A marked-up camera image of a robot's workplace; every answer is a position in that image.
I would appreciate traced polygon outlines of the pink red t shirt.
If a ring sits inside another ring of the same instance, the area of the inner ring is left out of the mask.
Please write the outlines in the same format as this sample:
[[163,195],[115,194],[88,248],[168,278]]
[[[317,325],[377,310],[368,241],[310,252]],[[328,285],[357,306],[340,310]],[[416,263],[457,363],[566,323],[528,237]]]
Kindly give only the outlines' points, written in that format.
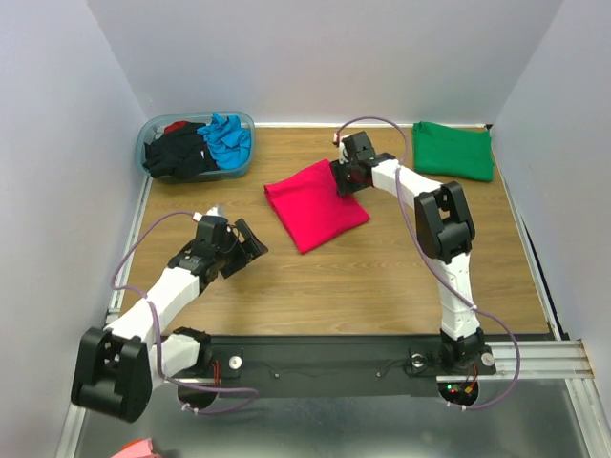
[[266,184],[263,191],[300,254],[369,221],[368,212],[354,197],[338,195],[327,159]]

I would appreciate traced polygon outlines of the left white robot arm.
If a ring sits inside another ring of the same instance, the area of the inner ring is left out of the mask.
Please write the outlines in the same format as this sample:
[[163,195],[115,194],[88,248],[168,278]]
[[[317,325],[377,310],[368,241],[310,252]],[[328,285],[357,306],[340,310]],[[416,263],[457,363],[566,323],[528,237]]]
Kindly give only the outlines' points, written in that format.
[[168,337],[163,330],[217,278],[228,279],[267,253],[244,219],[229,222],[218,208],[189,213],[195,236],[172,257],[148,290],[133,287],[138,301],[103,328],[81,337],[71,389],[75,406],[134,422],[153,391],[165,383],[205,393],[213,403],[236,393],[247,403],[258,391],[224,387],[221,363],[210,336],[182,327]]

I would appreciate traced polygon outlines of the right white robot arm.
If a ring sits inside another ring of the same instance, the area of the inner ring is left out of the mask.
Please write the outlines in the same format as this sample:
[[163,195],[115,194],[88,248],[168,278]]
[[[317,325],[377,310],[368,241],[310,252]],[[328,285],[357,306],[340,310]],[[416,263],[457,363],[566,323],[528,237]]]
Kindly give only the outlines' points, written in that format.
[[475,229],[463,188],[455,181],[443,184],[421,176],[394,156],[376,153],[364,132],[336,134],[333,144],[338,158],[330,170],[339,195],[373,188],[396,197],[402,210],[413,210],[415,224],[409,231],[438,282],[439,361],[451,372],[462,371],[485,346],[470,280]]

